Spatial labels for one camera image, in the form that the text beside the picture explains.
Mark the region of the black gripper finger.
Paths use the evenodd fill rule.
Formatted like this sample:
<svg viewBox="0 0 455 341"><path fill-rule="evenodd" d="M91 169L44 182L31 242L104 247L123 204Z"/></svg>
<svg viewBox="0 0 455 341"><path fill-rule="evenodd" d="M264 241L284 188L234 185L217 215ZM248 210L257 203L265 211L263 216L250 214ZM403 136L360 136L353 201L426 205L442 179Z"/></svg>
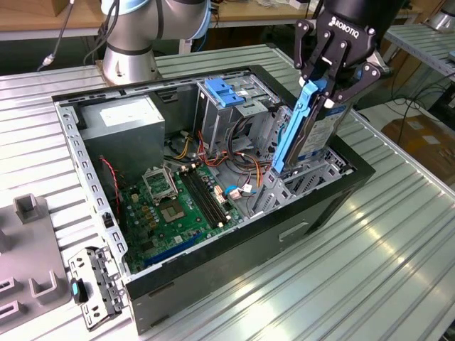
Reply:
<svg viewBox="0 0 455 341"><path fill-rule="evenodd" d="M299 85L303 87L309 80L326 81L325 87L332 87L333 81L328 72L333 64L329 50L333 42L333 29L328 19L307 19L296 22L294 43L294 67L300 72Z"/></svg>
<svg viewBox="0 0 455 341"><path fill-rule="evenodd" d="M331 61L328 69L328 81L325 88L325 106L333 107L342 104L371 86L380 79L379 68L366 61L373 52L373 46L366 43L354 43L350 40L332 40L325 50L325 59ZM350 87L338 89L339 76L344 69L361 65L360 79Z"/></svg>

